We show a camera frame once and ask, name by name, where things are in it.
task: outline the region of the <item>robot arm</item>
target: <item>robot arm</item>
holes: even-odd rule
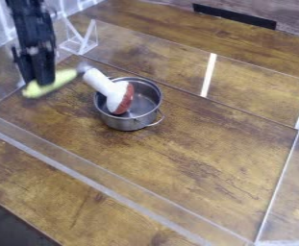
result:
[[[12,47],[14,62],[28,84],[46,86],[54,80],[54,34],[44,0],[5,0],[16,25],[18,48]]]

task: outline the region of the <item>black strip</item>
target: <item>black strip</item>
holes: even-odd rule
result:
[[[239,21],[252,26],[263,27],[271,30],[276,30],[277,22],[269,19],[263,19],[243,13],[225,11],[200,4],[192,4],[195,12],[204,13],[212,16],[217,16],[229,20]]]

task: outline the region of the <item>yellow-green sponge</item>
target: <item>yellow-green sponge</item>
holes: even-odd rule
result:
[[[46,95],[48,93],[50,93],[53,90],[62,87],[76,77],[77,77],[77,70],[76,69],[64,69],[64,70],[56,71],[54,81],[50,85],[38,86],[36,81],[30,81],[28,83],[25,89],[21,91],[21,95],[26,98],[38,98],[38,97]]]

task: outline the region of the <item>pot handle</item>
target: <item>pot handle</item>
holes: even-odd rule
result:
[[[145,127],[156,126],[156,125],[163,121],[163,119],[164,119],[164,114],[163,114],[163,112],[160,111],[160,109],[157,109],[157,112],[159,112],[159,114],[160,114],[160,119],[159,119],[157,121],[155,121],[153,123],[151,123],[151,124],[148,124],[148,125],[143,124],[143,122],[141,122],[140,120],[137,120],[137,122],[140,122]]]

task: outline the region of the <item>metal pot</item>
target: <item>metal pot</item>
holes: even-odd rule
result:
[[[128,111],[121,115],[113,115],[106,109],[106,98],[96,92],[93,96],[93,105],[100,112],[102,122],[113,129],[120,131],[134,131],[149,126],[157,125],[164,115],[159,110],[161,103],[161,91],[155,83],[143,78],[116,78],[114,83],[128,82],[132,84],[134,93]],[[156,114],[160,113],[160,119],[155,122]]]

